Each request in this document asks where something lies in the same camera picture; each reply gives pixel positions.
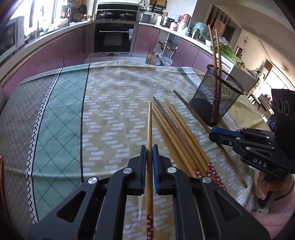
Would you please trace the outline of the pink sleeve right forearm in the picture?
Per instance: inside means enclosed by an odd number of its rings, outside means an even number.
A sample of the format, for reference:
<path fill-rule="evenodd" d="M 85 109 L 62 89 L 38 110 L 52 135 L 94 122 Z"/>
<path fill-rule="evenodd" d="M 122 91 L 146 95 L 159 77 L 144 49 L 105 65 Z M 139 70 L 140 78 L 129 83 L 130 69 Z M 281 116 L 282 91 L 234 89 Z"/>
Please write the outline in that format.
<path fill-rule="evenodd" d="M 287 195 L 275 198 L 268 213 L 251 215 L 268 230 L 271 239 L 294 239 L 294 182 Z"/>

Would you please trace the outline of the right hand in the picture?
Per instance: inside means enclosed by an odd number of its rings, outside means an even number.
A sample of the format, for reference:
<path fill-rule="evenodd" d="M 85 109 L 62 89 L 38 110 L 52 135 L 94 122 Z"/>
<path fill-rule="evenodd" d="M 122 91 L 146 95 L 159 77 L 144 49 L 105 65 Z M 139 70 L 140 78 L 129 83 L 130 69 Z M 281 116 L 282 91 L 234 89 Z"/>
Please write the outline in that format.
<path fill-rule="evenodd" d="M 277 193 L 277 197 L 285 196 L 292 190 L 293 182 L 294 177 L 292 174 L 289 174 L 283 181 L 268 182 L 266 180 L 266 174 L 264 172 L 259 172 L 256 196 L 264 200 L 270 191 Z"/>

